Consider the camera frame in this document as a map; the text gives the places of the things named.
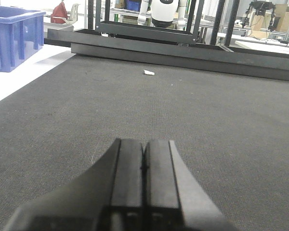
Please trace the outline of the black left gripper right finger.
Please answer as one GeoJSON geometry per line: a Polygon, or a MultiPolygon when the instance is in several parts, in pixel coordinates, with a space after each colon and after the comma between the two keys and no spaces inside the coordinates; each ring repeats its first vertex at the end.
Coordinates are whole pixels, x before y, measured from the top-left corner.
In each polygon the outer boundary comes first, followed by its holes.
{"type": "Polygon", "coordinates": [[[191,174],[174,141],[145,148],[148,231],[236,231],[191,174]]]}

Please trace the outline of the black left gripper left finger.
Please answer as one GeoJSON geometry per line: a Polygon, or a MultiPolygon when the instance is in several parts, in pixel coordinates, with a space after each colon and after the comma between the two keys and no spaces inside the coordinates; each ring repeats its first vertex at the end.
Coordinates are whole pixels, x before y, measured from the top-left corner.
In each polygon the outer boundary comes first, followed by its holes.
{"type": "Polygon", "coordinates": [[[21,205],[7,231],[139,231],[143,215],[143,148],[116,139],[85,172],[21,205]]]}

